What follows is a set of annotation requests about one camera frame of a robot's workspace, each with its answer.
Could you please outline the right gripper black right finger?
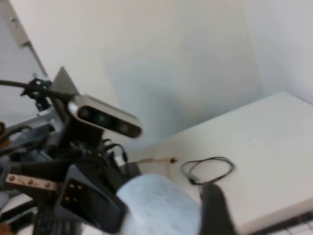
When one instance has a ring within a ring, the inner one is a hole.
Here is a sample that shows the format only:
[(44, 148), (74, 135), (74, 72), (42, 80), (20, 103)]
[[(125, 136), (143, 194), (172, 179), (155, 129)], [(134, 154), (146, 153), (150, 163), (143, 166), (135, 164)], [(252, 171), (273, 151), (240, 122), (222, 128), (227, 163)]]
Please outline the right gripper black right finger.
[(214, 183), (201, 187), (201, 235), (235, 235), (237, 233), (222, 189)]

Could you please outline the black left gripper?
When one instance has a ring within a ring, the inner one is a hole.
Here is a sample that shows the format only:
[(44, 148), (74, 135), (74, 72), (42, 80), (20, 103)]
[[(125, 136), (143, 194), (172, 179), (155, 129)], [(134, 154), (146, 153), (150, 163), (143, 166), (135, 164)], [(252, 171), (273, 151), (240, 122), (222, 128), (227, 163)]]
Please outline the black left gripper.
[(65, 131), (65, 141), (68, 145), (83, 152), (83, 158), (102, 160), (105, 165), (120, 171), (115, 160), (114, 148), (121, 150), (125, 171), (128, 170), (128, 155), (125, 148), (111, 139), (102, 138), (104, 131), (93, 127), (68, 127)]

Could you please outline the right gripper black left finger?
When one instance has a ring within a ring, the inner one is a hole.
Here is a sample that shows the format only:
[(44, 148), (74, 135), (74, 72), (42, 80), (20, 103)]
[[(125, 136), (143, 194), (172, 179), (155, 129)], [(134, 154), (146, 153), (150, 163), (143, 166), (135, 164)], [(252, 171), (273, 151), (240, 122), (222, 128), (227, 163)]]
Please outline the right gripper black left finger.
[(54, 214), (88, 224), (104, 232), (118, 232), (126, 215), (126, 205), (107, 187), (90, 164), (72, 164), (54, 205)]

